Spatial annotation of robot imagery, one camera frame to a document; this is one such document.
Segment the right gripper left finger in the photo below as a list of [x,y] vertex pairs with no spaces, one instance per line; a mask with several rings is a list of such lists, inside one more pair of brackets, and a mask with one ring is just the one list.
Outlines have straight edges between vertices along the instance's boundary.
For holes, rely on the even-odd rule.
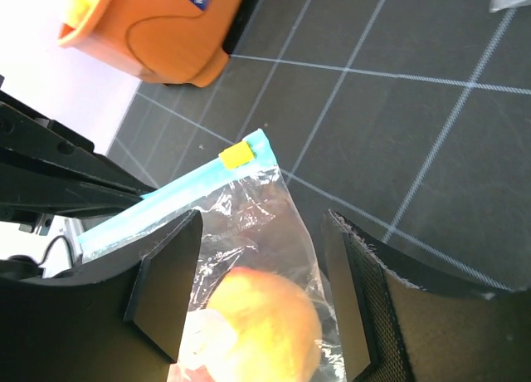
[[2,380],[166,380],[201,236],[193,210],[54,277],[28,257],[2,262]]

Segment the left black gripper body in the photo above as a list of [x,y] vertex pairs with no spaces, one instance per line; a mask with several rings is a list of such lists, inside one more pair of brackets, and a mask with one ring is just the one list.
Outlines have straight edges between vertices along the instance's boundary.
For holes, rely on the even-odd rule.
[[113,216],[153,192],[62,123],[1,94],[1,219],[44,233],[55,216]]

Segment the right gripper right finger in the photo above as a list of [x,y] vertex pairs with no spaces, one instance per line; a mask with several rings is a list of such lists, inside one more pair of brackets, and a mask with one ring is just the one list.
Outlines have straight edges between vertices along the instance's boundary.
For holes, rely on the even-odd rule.
[[430,267],[335,211],[322,232],[347,380],[529,380],[528,288]]

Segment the small yellow orange fruit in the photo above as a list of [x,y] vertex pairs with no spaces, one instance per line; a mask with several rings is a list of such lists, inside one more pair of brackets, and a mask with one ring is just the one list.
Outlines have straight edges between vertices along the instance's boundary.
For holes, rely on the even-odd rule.
[[190,311],[181,381],[309,381],[322,327],[308,294],[272,272],[235,267],[203,309]]

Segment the blue zip top bag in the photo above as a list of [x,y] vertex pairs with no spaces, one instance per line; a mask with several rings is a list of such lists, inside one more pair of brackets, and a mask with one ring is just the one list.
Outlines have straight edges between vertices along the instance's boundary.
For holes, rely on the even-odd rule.
[[325,296],[327,282],[263,130],[248,134],[214,160],[82,233],[84,259],[113,252],[190,210],[202,216],[202,242],[187,314],[205,308],[217,285],[235,267],[285,277],[308,294],[321,322],[321,359],[309,381],[345,380],[337,321]]

